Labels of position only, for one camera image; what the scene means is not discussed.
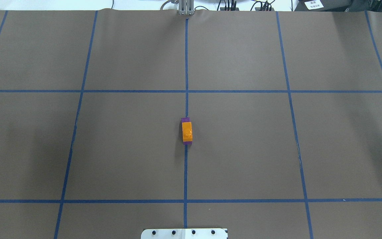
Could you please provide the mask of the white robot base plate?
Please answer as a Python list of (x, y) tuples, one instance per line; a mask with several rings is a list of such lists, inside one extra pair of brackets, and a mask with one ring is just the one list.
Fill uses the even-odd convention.
[(145, 229), (141, 239), (228, 239), (223, 228)]

